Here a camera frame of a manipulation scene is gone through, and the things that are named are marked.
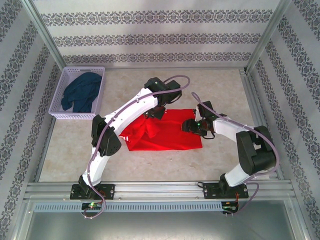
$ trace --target red cloth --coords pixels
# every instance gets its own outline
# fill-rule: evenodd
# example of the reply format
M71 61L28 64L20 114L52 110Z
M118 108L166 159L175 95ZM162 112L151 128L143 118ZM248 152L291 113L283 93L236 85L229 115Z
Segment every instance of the red cloth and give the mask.
M120 137L124 138L129 151L200 149L201 137L181 130L187 119L195 119L192 109L167 109L161 120L141 115Z

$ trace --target wall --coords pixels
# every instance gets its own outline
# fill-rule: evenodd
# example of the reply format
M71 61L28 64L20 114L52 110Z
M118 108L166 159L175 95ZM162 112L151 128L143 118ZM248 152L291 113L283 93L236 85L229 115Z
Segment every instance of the wall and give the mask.
M251 73L311 239L320 239L319 4L291 2Z
M0 240L34 179L60 70L19 0L0 0Z
M34 0L68 65L245 67L279 0Z

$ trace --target perforated metal strip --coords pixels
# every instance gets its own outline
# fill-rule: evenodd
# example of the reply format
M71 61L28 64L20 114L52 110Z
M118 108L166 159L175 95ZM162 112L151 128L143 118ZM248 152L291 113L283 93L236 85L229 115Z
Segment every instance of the perforated metal strip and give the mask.
M81 211L81 202L37 203L37 213L75 213ZM154 213L154 212L212 212L222 211L220 201L202 202L107 202L105 212L109 213Z

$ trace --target basket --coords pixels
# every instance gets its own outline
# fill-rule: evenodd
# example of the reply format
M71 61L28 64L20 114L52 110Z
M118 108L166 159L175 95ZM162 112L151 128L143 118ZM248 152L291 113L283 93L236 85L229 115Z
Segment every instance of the basket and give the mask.
M69 108L67 111L62 109L61 100L64 96L64 91L66 87L74 81L80 75L93 72L102 76L99 94L92 103L91 112L72 112L73 107ZM99 114L102 97L105 88L105 68L103 66L67 66L63 69L59 83L56 87L50 108L49 114L56 117L57 119L83 119L90 120L93 119L97 114Z

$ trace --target floor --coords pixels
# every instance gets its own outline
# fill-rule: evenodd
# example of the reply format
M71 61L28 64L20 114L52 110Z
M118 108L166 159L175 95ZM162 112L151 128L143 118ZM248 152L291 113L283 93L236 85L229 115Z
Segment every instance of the floor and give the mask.
M153 77L165 80L183 74L190 86L179 101L168 109L194 109L196 92L201 100L210 100L218 113L253 126L253 119L237 69L232 70L114 70L106 72L100 115L118 109L130 100ZM85 171L91 155L91 120L55 122L40 176L41 182L76 182ZM224 136L202 140L203 148L187 151L128 151L125 142L110 158L103 181L198 181L218 180L238 163L237 145Z

